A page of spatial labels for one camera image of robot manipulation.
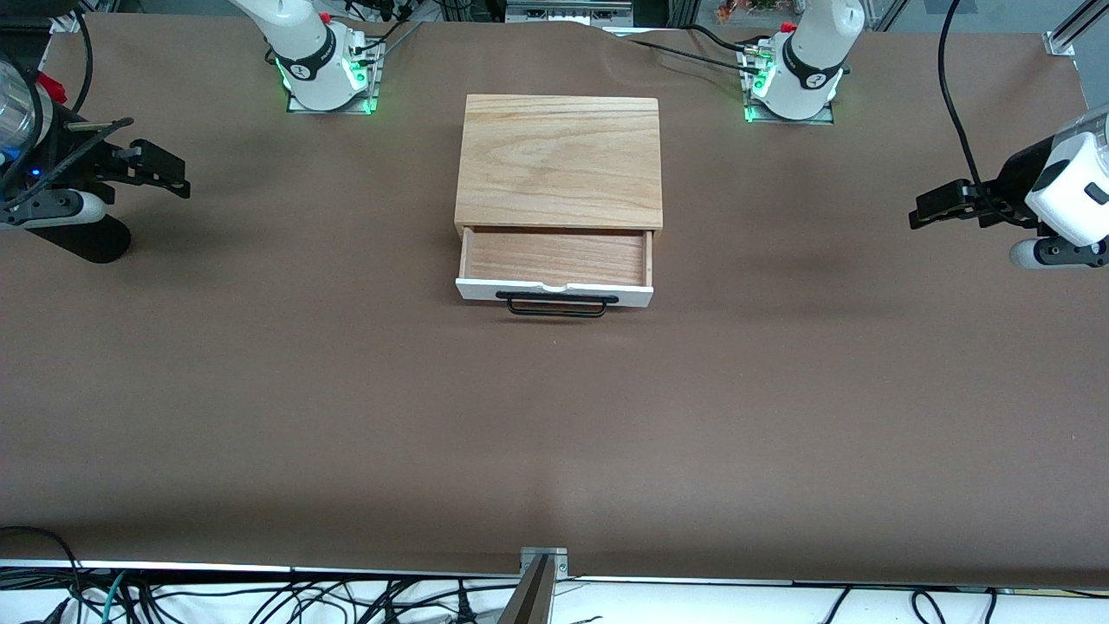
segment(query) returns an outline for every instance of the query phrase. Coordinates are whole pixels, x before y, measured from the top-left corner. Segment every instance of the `open drawer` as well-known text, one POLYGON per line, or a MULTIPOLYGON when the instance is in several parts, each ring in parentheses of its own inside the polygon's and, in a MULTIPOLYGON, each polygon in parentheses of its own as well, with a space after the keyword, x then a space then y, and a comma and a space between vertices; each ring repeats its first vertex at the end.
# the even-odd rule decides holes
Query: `open drawer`
POLYGON ((528 314, 520 301, 600 305, 602 314, 643 307, 654 293, 651 238, 642 229, 467 226, 455 284, 462 298, 507 300, 516 314, 528 314))

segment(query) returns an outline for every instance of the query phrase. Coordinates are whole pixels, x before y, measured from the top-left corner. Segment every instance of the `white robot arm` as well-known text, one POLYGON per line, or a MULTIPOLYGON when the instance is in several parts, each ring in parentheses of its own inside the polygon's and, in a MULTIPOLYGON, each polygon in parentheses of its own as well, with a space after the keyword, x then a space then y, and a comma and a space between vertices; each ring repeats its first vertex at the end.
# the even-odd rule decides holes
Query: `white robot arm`
POLYGON ((366 91, 366 35, 316 13, 309 0, 231 0, 258 24, 289 93, 305 108, 330 111, 366 91))
POLYGON ((984 184, 955 180, 916 198, 909 226, 949 218, 978 218, 987 227, 1003 221, 1036 228, 1009 258, 1022 268, 1100 267, 1109 264, 1109 105, 1065 124, 1054 136, 1006 161, 984 184))
POLYGON ((815 115, 835 96, 843 62, 865 24, 858 0, 813 0, 794 32, 779 32, 763 44, 771 48, 773 64, 751 95, 783 119, 815 115))

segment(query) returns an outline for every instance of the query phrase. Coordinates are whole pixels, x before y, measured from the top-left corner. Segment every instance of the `metal bracket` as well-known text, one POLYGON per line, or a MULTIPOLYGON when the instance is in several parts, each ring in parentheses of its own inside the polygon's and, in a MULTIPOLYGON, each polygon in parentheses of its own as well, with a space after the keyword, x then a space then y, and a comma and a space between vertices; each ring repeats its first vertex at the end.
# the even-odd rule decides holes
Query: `metal bracket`
POLYGON ((1054 30, 1044 33, 1044 48, 1054 57, 1074 57, 1071 45, 1079 37, 1090 31, 1093 24, 1109 13, 1109 0, 1082 0, 1075 12, 1054 30))
POLYGON ((550 624, 554 582, 569 573, 566 549, 520 549, 523 576, 497 624, 550 624))
POLYGON ((520 574, 527 572, 538 555, 553 555, 554 579, 557 581, 566 581, 570 577, 570 559, 566 553, 566 549, 539 549, 535 546, 520 549, 520 574))
POLYGON ((1055 47, 1051 44, 1051 34, 1054 34, 1054 32, 1049 30, 1049 31, 1047 31, 1047 32, 1045 32, 1044 34, 1040 35, 1044 39, 1044 49, 1047 50, 1048 54, 1051 54, 1052 57, 1074 57, 1075 55, 1075 47, 1074 45, 1067 45, 1062 50, 1056 50, 1055 47))

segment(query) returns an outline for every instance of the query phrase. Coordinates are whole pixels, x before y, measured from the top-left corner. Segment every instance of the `black metal handle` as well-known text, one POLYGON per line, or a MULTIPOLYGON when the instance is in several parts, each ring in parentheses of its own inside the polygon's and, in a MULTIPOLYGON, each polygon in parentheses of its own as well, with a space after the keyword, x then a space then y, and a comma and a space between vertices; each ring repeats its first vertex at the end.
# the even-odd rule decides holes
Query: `black metal handle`
POLYGON ((512 315, 520 317, 572 317, 577 319, 599 319, 604 316, 610 304, 620 300, 615 295, 593 295, 593 294, 558 294, 552 291, 507 291, 497 293, 497 298, 503 298, 508 304, 508 310, 512 315), (597 307, 584 307, 582 309, 571 309, 562 307, 521 307, 520 300, 535 300, 540 303, 571 303, 592 304, 597 307))

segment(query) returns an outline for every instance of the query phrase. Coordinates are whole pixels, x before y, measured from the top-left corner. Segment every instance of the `black cable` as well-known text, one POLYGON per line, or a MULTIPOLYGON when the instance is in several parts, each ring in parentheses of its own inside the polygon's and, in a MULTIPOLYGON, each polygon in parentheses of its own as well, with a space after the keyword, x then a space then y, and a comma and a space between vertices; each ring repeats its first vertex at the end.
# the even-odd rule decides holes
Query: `black cable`
POLYGON ((1105 594, 1091 594, 1089 592, 1079 592, 1078 590, 1062 590, 1068 594, 1075 594, 1076 596, 1082 596, 1083 599, 1109 599, 1105 594))
POLYGON ((997 607, 997 590, 990 587, 986 591, 989 592, 989 606, 986 608, 986 617, 981 618, 983 624, 989 624, 994 620, 994 608, 997 607))
MULTIPOLYGON (((34 101, 35 102, 39 101, 38 96, 34 98, 34 101)), ((41 125, 41 123, 42 123, 41 122, 41 113, 39 115, 35 115, 35 116, 40 120, 39 121, 39 125, 41 125)), ((58 535, 57 533, 54 533, 53 531, 48 531, 45 529, 39 529, 38 526, 27 526, 27 525, 0 526, 0 533, 31 533, 32 535, 40 535, 40 536, 43 536, 43 538, 49 538, 50 540, 53 540, 59 546, 62 548, 62 551, 65 552, 65 559, 68 559, 69 562, 70 562, 70 570, 73 571, 73 590, 72 591, 77 592, 77 596, 78 596, 78 601, 77 601, 77 622, 84 622, 84 620, 82 618, 83 614, 81 613, 82 603, 83 603, 83 600, 81 599, 81 575, 78 573, 77 556, 73 554, 73 550, 69 548, 69 544, 65 543, 65 540, 62 540, 61 536, 58 535)))
POLYGON ((281 611, 281 607, 285 606, 291 601, 298 600, 298 596, 302 593, 304 593, 304 592, 306 592, 308 590, 315 590, 316 589, 315 584, 316 583, 313 582, 313 583, 309 583, 308 585, 305 585, 304 587, 296 587, 296 589, 294 589, 292 591, 292 593, 289 594, 289 596, 287 599, 283 600, 282 602, 277 603, 277 606, 273 607, 273 610, 269 611, 268 615, 266 615, 265 617, 263 617, 262 620, 260 620, 258 624, 265 624, 266 622, 268 622, 271 617, 273 617, 274 615, 277 615, 277 612, 281 611))
POLYGON ((151 624, 165 624, 165 618, 159 613, 157 604, 154 603, 154 594, 149 583, 143 583, 139 586, 139 602, 143 605, 143 613, 146 614, 146 620, 151 624), (150 617, 151 612, 154 614, 153 620, 150 617))
POLYGON ((710 59, 709 57, 702 57, 700 54, 693 54, 693 53, 690 53, 690 52, 684 52, 682 50, 675 50, 673 48, 667 48, 665 45, 659 45, 658 43, 651 43, 649 41, 637 41, 634 39, 629 39, 629 41, 631 41, 632 43, 639 43, 640 45, 645 45, 648 48, 654 48, 655 50, 662 50, 663 52, 670 52, 671 54, 678 54, 680 57, 686 57, 686 58, 690 58, 690 59, 694 59, 694 60, 698 60, 698 61, 701 61, 701 62, 705 62, 705 63, 710 63, 710 64, 714 64, 714 65, 726 67, 728 69, 731 69, 731 70, 734 70, 734 71, 742 71, 742 72, 745 72, 745 73, 759 73, 759 70, 756 70, 755 68, 740 67, 737 64, 728 63, 728 62, 724 62, 724 61, 718 61, 716 59, 710 59))
POLYGON ((832 603, 832 610, 828 611, 827 617, 824 618, 824 624, 832 624, 832 621, 835 620, 836 612, 840 611, 840 605, 843 604, 844 599, 846 599, 847 594, 849 593, 851 593, 851 585, 847 585, 846 587, 843 589, 843 592, 840 593, 840 597, 837 597, 835 602, 832 603))
POLYGON ((138 623, 139 616, 135 614, 135 604, 131 599, 131 589, 121 585, 116 591, 116 595, 119 596, 120 604, 123 605, 123 613, 125 615, 124 621, 128 622, 128 624, 138 623))
POLYGON ((766 35, 766 34, 756 34, 754 37, 749 37, 749 38, 744 39, 743 41, 736 41, 735 44, 736 45, 754 45, 755 43, 759 43, 759 41, 761 41, 763 39, 770 39, 770 37, 766 35))
MULTIPOLYGON (((466 590, 466 591, 472 594, 475 592, 492 592, 492 591, 496 591, 496 590, 515 590, 516 587, 517 587, 517 585, 488 585, 488 586, 485 586, 485 587, 470 587, 469 590, 466 590)), ((407 612, 409 612, 409 611, 411 611, 414 608, 420 608, 423 606, 430 606, 435 602, 438 602, 438 601, 440 601, 442 599, 449 599, 450 596, 454 596, 454 595, 457 595, 457 594, 458 594, 458 591, 455 590, 452 592, 445 592, 442 594, 437 594, 437 595, 429 596, 429 597, 426 597, 426 599, 420 600, 420 601, 416 601, 416 602, 414 602, 411 604, 405 605, 405 607, 401 608, 400 611, 398 611, 396 613, 396 615, 394 615, 391 617, 386 617, 385 620, 383 620, 381 624, 395 624, 397 622, 397 620, 401 615, 404 615, 405 613, 407 613, 407 612)))
POLYGON ((701 24, 691 23, 689 25, 683 25, 682 30, 695 30, 695 31, 698 31, 700 33, 703 33, 709 39, 712 39, 713 43, 715 43, 716 45, 720 45, 721 48, 724 48, 725 50, 731 50, 733 52, 742 52, 743 51, 743 45, 735 44, 735 43, 729 43, 728 41, 724 41, 723 39, 716 37, 715 32, 709 30, 708 28, 705 28, 705 27, 703 27, 701 24))
POLYGON ((927 620, 924 618, 924 614, 920 613, 920 607, 916 606, 916 599, 918 599, 920 596, 924 596, 925 599, 928 600, 928 604, 932 605, 932 610, 935 611, 936 612, 936 616, 939 617, 939 624, 947 624, 947 621, 944 620, 944 612, 939 611, 939 605, 936 604, 935 599, 933 599, 932 595, 928 594, 928 592, 926 592, 924 590, 917 590, 917 591, 913 592, 912 604, 913 604, 913 614, 916 615, 916 618, 918 621, 920 621, 920 624, 932 624, 930 622, 928 622, 927 620))
POLYGON ((275 600, 277 600, 277 596, 284 594, 285 592, 292 590, 295 586, 296 586, 296 583, 288 583, 284 587, 282 587, 282 589, 277 590, 276 592, 274 592, 274 595, 272 595, 268 599, 266 599, 266 602, 262 603, 262 606, 260 606, 258 610, 254 612, 254 615, 251 616, 251 620, 250 620, 250 622, 247 622, 247 624, 254 624, 254 621, 257 620, 262 615, 262 612, 265 611, 265 608, 267 606, 269 606, 269 603, 274 602, 275 600))
POLYGON ((455 620, 456 624, 477 624, 478 617, 474 613, 474 608, 470 606, 469 595, 466 593, 466 583, 461 579, 458 580, 458 618, 455 620))
MULTIPOLYGON (((989 606, 986 607, 986 616, 983 617, 981 622, 983 624, 990 624, 994 620, 994 610, 997 607, 997 590, 989 587, 986 590, 986 593, 989 594, 989 606)), ((920 607, 916 604, 916 600, 920 596, 924 596, 928 601, 928 604, 932 605, 932 611, 936 612, 936 617, 939 617, 939 624, 947 624, 947 621, 944 620, 944 612, 939 611, 939 605, 936 604, 935 599, 933 599, 926 590, 917 590, 913 592, 912 605, 913 615, 916 615, 916 618, 920 622, 920 624, 932 624, 924 618, 924 614, 920 613, 920 607)))
MULTIPOLYGON (((279 591, 285 591, 287 587, 288 587, 288 585, 285 585, 279 591)), ((155 599, 170 599, 170 597, 173 597, 173 596, 196 596, 196 597, 205 597, 205 599, 223 599, 223 597, 227 597, 227 596, 238 596, 238 595, 242 595, 242 594, 263 594, 263 593, 273 592, 273 591, 275 591, 274 587, 252 587, 250 590, 236 590, 234 592, 217 592, 217 593, 211 593, 211 594, 205 593, 205 592, 169 592, 169 593, 165 593, 165 594, 157 594, 154 597, 155 599)))
POLYGON ((986 203, 986 207, 989 208, 998 218, 1005 221, 1010 225, 1017 225, 1019 227, 1034 227, 1035 223, 1024 223, 1018 218, 1014 218, 1008 214, 1005 214, 996 205, 994 205, 994 200, 986 193, 986 186, 981 183, 981 176, 978 174, 978 164, 974 160, 974 154, 970 152, 970 142, 967 140, 966 130, 963 129, 963 121, 959 120, 959 113, 955 110, 955 103, 952 102, 952 94, 947 90, 947 34, 952 29, 952 20, 955 19, 955 10, 959 8, 959 2, 962 0, 952 0, 952 6, 947 9, 947 17, 944 19, 944 27, 939 30, 939 49, 937 59, 937 73, 939 74, 939 91, 944 95, 944 104, 947 105, 947 114, 952 117, 952 123, 955 125, 955 132, 959 135, 959 145, 963 147, 963 156, 966 157, 967 167, 970 168, 970 177, 974 180, 975 188, 978 191, 978 195, 981 196, 983 201, 986 203))
POLYGON ((154 611, 155 612, 161 612, 162 615, 164 615, 164 616, 169 617, 170 620, 172 620, 174 622, 174 624, 185 624, 184 622, 182 622, 182 621, 177 620, 176 617, 174 617, 173 614, 170 613, 165 607, 163 607, 162 605, 157 604, 157 600, 151 599, 151 604, 154 605, 154 611))
POLYGON ((354 49, 354 53, 355 54, 360 54, 360 53, 365 52, 366 50, 369 50, 370 48, 376 48, 377 45, 380 45, 381 43, 385 43, 385 40, 388 39, 390 34, 393 34, 394 32, 396 32, 396 30, 398 28, 400 28, 400 24, 403 24, 403 23, 405 23, 405 20, 397 20, 396 23, 394 23, 393 27, 389 28, 389 30, 387 30, 385 32, 385 34, 383 34, 383 35, 374 39, 374 41, 372 41, 372 42, 363 45, 362 48, 355 48, 354 49))
POLYGON ((34 114, 34 121, 31 124, 31 132, 23 139, 23 143, 19 146, 19 154, 16 160, 8 165, 8 171, 4 171, 3 176, 0 176, 0 197, 8 197, 8 188, 11 186, 12 181, 16 175, 20 174, 23 168, 23 163, 27 161, 28 156, 31 155, 31 150, 39 142, 39 135, 42 134, 42 100, 39 98, 39 88, 31 80, 30 74, 23 65, 19 64, 19 61, 14 59, 7 50, 0 49, 0 55, 3 55, 3 60, 8 62, 11 67, 16 68, 16 73, 23 79, 23 85, 27 86, 28 92, 31 98, 31 111, 34 114))
POLYGON ((16 195, 16 198, 6 201, 2 205, 0 205, 0 209, 8 209, 13 205, 19 205, 24 201, 33 197, 34 195, 40 193, 43 188, 45 188, 48 185, 53 183, 53 181, 57 180, 59 175, 64 173, 65 170, 70 167, 70 165, 72 165, 74 162, 78 161, 78 158, 82 157, 84 154, 89 153, 89 150, 96 146, 96 143, 100 143, 101 141, 106 139, 109 134, 115 132, 120 127, 131 125, 134 122, 135 120, 130 116, 124 116, 123 119, 113 121, 108 127, 101 130, 100 132, 96 132, 90 139, 87 139, 83 143, 81 143, 81 145, 78 149, 73 150, 73 152, 70 153, 70 155, 65 156, 53 168, 43 173, 42 176, 39 177, 39 181, 34 183, 33 186, 16 195))
POLYGON ((362 21, 369 21, 369 20, 366 19, 366 16, 362 14, 362 11, 358 9, 358 7, 354 6, 354 2, 347 2, 347 9, 346 10, 354 11, 355 14, 358 16, 358 19, 362 20, 362 21))
POLYGON ((89 96, 89 88, 92 86, 92 39, 89 37, 89 27, 84 24, 84 17, 81 14, 83 12, 80 9, 73 10, 73 19, 81 25, 81 39, 84 40, 84 78, 81 80, 81 92, 78 93, 77 100, 73 101, 73 108, 70 109, 74 114, 81 112, 84 99, 89 96))
POLYGON ((355 624, 369 624, 369 621, 377 616, 378 613, 383 611, 385 604, 391 601, 396 596, 400 595, 401 592, 411 587, 416 584, 416 581, 405 580, 399 581, 395 585, 393 581, 389 581, 388 585, 385 586, 385 591, 377 596, 374 604, 369 605, 365 612, 363 612, 362 617, 359 617, 355 624))
POLYGON ((309 606, 312 606, 313 603, 325 602, 324 597, 327 596, 328 594, 330 594, 332 592, 334 592, 335 590, 339 589, 344 583, 346 583, 346 581, 339 581, 338 583, 332 585, 330 587, 328 587, 326 590, 321 590, 318 594, 316 594, 315 596, 313 596, 313 597, 311 597, 311 599, 308 599, 308 600, 306 600, 304 602, 301 602, 301 600, 297 599, 297 606, 296 606, 296 608, 293 610, 293 615, 289 616, 287 624, 293 624, 293 621, 296 620, 297 616, 304 617, 304 612, 309 606))

